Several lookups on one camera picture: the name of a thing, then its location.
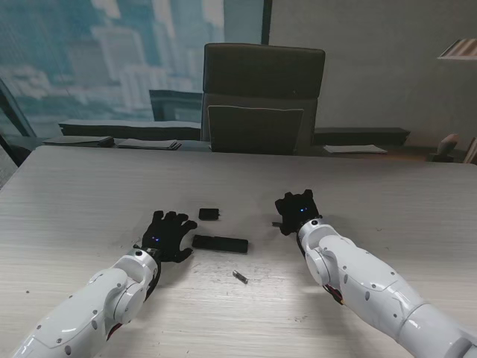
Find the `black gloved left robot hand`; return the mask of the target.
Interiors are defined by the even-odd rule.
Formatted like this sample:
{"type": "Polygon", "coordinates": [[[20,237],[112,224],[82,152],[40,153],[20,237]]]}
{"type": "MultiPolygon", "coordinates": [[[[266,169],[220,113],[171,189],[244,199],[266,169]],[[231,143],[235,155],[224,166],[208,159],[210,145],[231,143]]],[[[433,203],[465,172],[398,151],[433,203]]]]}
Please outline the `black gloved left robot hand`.
{"type": "Polygon", "coordinates": [[[141,249],[154,251],[153,258],[161,263],[181,263],[193,252],[191,248],[181,249],[181,242],[197,227],[197,223],[189,220],[185,213],[155,211],[142,237],[141,249]]]}

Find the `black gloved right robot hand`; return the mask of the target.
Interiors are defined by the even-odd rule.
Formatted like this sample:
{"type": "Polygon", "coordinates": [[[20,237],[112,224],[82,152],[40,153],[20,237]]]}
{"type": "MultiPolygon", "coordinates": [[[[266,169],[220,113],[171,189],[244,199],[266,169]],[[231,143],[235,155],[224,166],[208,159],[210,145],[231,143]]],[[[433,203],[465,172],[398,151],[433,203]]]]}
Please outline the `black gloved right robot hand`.
{"type": "Polygon", "coordinates": [[[310,220],[322,218],[311,189],[306,189],[302,194],[287,192],[283,198],[275,201],[275,207],[282,216],[282,224],[279,228],[285,236],[298,233],[301,227],[310,220]]]}

